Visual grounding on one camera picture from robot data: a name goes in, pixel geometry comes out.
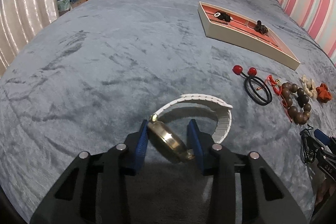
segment cream scrunchie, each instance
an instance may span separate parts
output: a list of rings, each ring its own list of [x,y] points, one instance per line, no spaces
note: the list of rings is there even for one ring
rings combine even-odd
[[[313,99],[317,98],[316,84],[313,79],[308,80],[306,75],[303,75],[301,78],[302,88],[305,93],[312,97]]]

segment red bead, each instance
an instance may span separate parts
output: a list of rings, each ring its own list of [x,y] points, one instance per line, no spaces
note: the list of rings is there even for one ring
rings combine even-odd
[[[250,75],[250,76],[256,76],[257,75],[257,70],[254,67],[252,67],[252,68],[249,69],[247,74]]]
[[[239,65],[236,65],[233,67],[232,71],[237,74],[240,75],[243,72],[243,68]]]

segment bed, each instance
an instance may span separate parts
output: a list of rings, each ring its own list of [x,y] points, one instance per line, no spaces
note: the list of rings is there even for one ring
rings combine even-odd
[[[291,49],[293,71],[257,53],[206,38],[199,1],[260,19]],[[276,0],[90,0],[39,32],[0,79],[0,184],[29,221],[43,196],[79,152],[107,151],[161,106],[185,93],[233,105],[223,144],[258,151],[281,178],[307,219],[314,207],[310,172],[300,160],[299,133],[278,99],[255,104],[232,72],[256,67],[299,83],[306,74],[335,93],[336,68]],[[335,100],[311,101],[309,123],[336,128]],[[185,140],[190,118],[169,126]],[[196,117],[201,131],[215,122]],[[211,178],[193,162],[173,165],[149,145],[140,175],[127,181],[133,223],[204,223]],[[241,205],[237,205],[237,223]]]

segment metal screw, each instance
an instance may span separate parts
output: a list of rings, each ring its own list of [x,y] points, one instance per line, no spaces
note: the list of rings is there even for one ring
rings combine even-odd
[[[120,143],[120,144],[117,144],[115,148],[117,148],[120,151],[123,151],[127,148],[127,146],[124,143]]]
[[[221,144],[219,144],[219,143],[214,143],[212,145],[212,149],[216,150],[216,151],[222,150],[222,148],[223,148],[223,146]]]
[[[256,160],[257,158],[259,158],[259,154],[257,152],[251,152],[250,153],[250,157],[254,160]]]
[[[86,159],[89,156],[89,153],[86,151],[82,151],[78,155],[81,159]]]

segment watch band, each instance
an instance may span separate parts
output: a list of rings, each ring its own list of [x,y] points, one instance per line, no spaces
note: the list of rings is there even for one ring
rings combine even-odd
[[[215,143],[221,143],[226,138],[231,127],[231,109],[233,106],[215,96],[198,93],[183,94],[180,98],[169,102],[157,110],[153,115],[151,115],[150,119],[152,121],[157,120],[162,112],[178,103],[196,103],[209,107],[216,113],[217,116],[217,127],[215,132],[212,134],[212,139]]]

